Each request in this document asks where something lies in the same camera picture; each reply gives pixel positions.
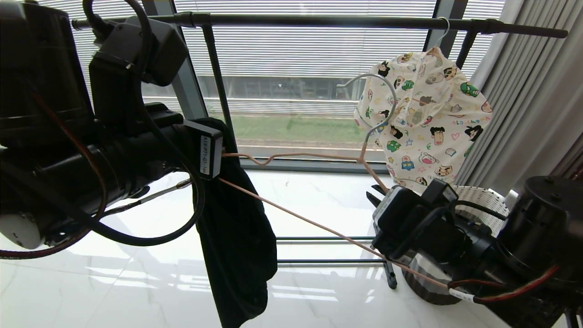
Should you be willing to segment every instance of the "clothing rack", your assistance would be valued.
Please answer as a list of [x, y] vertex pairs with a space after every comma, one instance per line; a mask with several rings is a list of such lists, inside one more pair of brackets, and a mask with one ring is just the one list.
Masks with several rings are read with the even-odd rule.
[[[233, 122], [227, 103], [227, 93], [224, 88], [223, 75], [220, 71], [219, 57], [215, 46], [215, 35], [213, 26], [297, 26], [297, 27], [356, 27], [356, 28], [378, 28], [378, 29], [423, 29], [423, 30], [447, 30], [448, 22], [440, 18], [394, 18], [394, 17], [371, 17], [371, 16], [322, 16], [322, 15], [216, 15], [198, 12], [182, 12], [166, 16], [150, 16], [149, 18], [161, 22], [176, 24], [181, 27], [201, 27], [209, 52], [210, 64], [213, 69], [219, 100], [224, 115], [224, 120], [231, 132], [233, 132]], [[127, 18], [106, 19], [122, 23]], [[71, 26], [76, 30], [90, 28], [86, 20], [72, 20]], [[567, 37], [565, 30], [549, 29], [546, 27], [535, 27], [525, 25], [506, 24], [496, 19], [450, 19], [450, 30], [467, 31], [463, 40], [461, 50], [456, 60], [456, 66], [462, 68], [468, 57], [478, 33], [496, 34], [511, 33], [525, 34], [531, 36], [553, 37], [563, 39]], [[355, 240], [372, 240], [370, 236], [351, 237]], [[281, 237], [278, 242], [284, 241], [321, 241], [337, 242], [342, 240], [339, 237]], [[387, 282], [391, 288], [396, 288], [396, 277], [390, 262], [375, 259], [332, 259], [332, 260], [278, 260], [278, 263], [291, 264], [345, 264], [345, 263], [382, 263], [385, 268]]]

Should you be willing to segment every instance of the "wire hanger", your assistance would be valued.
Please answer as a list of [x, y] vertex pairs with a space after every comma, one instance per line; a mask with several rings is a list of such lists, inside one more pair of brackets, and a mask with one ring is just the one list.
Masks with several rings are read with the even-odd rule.
[[303, 153], [303, 152], [302, 153], [276, 153], [276, 154], [271, 155], [264, 162], [260, 162], [257, 159], [255, 159], [253, 156], [246, 154], [246, 153], [224, 153], [223, 157], [245, 157], [245, 158], [252, 160], [255, 164], [257, 164], [259, 166], [266, 166], [267, 164], [271, 163], [271, 161], [273, 161], [275, 158], [290, 157], [290, 156], [313, 156], [313, 157], [320, 157], [320, 158], [353, 160], [357, 163], [362, 164], [364, 166], [364, 168], [366, 169], [366, 171], [368, 172], [368, 174], [370, 174], [374, 178], [374, 180], [381, 187], [381, 189], [383, 189], [383, 191], [387, 192], [388, 188], [385, 186], [385, 184], [382, 182], [382, 180], [378, 177], [378, 175], [376, 173], [374, 173], [373, 169], [368, 165], [367, 161], [364, 159], [364, 154], [366, 153], [366, 148], [368, 145], [368, 139], [370, 138], [370, 135], [374, 131], [376, 131], [379, 127], [387, 125], [388, 122], [390, 121], [390, 119], [393, 117], [393, 114], [395, 113], [395, 108], [397, 105], [397, 96], [396, 96], [395, 88], [389, 82], [389, 80], [387, 80], [386, 78], [384, 78], [380, 75], [372, 74], [372, 73], [364, 73], [364, 74], [357, 75], [354, 78], [350, 79], [345, 84], [338, 84], [336, 87], [337, 88], [347, 88], [354, 81], [356, 81], [360, 78], [367, 77], [367, 76], [375, 77], [375, 78], [378, 78], [378, 79], [382, 80], [383, 82], [385, 82], [386, 85], [390, 88], [391, 93], [393, 94], [394, 101], [392, 102], [392, 109], [391, 109], [391, 112], [389, 113], [389, 115], [387, 116], [387, 118], [385, 120], [383, 120], [382, 122], [380, 122], [379, 124], [377, 124], [376, 126], [374, 126], [372, 129], [370, 129], [367, 132], [366, 136], [364, 137], [364, 142], [363, 142], [363, 146], [360, 150], [359, 157], [336, 156], [336, 155], [326, 155], [326, 154], [319, 154], [319, 153]]
[[438, 19], [444, 19], [447, 22], [447, 30], [445, 30], [445, 33], [443, 33], [442, 36], [439, 37], [439, 39], [437, 39], [436, 41], [436, 45], [439, 45], [439, 42], [447, 35], [447, 33], [449, 32], [449, 19], [447, 19], [446, 17], [438, 17]]

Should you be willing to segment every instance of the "laundry basket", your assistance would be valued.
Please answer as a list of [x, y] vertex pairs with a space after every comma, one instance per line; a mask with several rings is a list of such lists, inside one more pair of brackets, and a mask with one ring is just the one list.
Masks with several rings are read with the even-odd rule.
[[[504, 204], [504, 199], [496, 193], [480, 187], [452, 187], [458, 194], [459, 200], [470, 201], [472, 203], [485, 206], [488, 209], [498, 212], [504, 216], [508, 215], [508, 208]], [[494, 237], [498, 236], [500, 229], [504, 225], [504, 222], [500, 219], [472, 207], [460, 205], [456, 207], [455, 212], [456, 214], [463, 215], [464, 217], [474, 222], [481, 222], [482, 224], [486, 224], [492, 230], [492, 236]], [[409, 268], [437, 281], [441, 281], [444, 284], [447, 284], [451, 280], [439, 268], [434, 266], [420, 254], [417, 254], [417, 256], [411, 261]], [[430, 282], [427, 282], [427, 280], [409, 272], [403, 271], [403, 276], [405, 277], [405, 281], [411, 287], [411, 289], [417, 295], [419, 295], [419, 297], [423, 298], [429, 303], [436, 305], [451, 305], [460, 301], [459, 298], [451, 296], [447, 288], [431, 284]]]

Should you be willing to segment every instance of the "white cartoon print shirt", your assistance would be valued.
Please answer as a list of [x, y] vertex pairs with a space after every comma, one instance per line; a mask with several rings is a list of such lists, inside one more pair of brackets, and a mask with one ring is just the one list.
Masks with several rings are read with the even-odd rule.
[[388, 117], [396, 101], [391, 121], [371, 135], [383, 147], [395, 182], [417, 193], [435, 178], [452, 183], [490, 123], [486, 98], [438, 47], [391, 58], [370, 72], [386, 77], [397, 99], [386, 83], [368, 77], [354, 119], [369, 130]]

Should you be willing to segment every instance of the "white label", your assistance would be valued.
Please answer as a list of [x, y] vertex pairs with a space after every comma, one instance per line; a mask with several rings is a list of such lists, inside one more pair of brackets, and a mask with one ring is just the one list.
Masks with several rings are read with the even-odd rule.
[[389, 205], [391, 204], [391, 202], [393, 201], [393, 199], [395, 198], [395, 196], [397, 195], [397, 193], [399, 192], [400, 189], [402, 189], [402, 187], [398, 186], [392, 191], [389, 190], [389, 194], [387, 194], [385, 196], [385, 198], [382, 199], [382, 201], [378, 205], [377, 209], [374, 210], [374, 212], [373, 212], [374, 223], [378, 224], [378, 219], [381, 218], [382, 214], [389, 207]]
[[201, 135], [201, 173], [210, 174], [210, 138]]
[[443, 196], [447, 198], [448, 201], [454, 201], [457, 197], [455, 196], [455, 192], [450, 186], [447, 186], [443, 191]]
[[455, 296], [455, 297], [457, 297], [459, 299], [463, 299], [464, 301], [468, 301], [468, 302], [474, 303], [474, 301], [473, 301], [474, 295], [472, 295], [472, 294], [468, 294], [468, 293], [464, 293], [464, 292], [461, 292], [461, 291], [457, 291], [457, 290], [455, 290], [453, 288], [450, 288], [449, 289], [449, 294], [452, 295], [452, 296]]

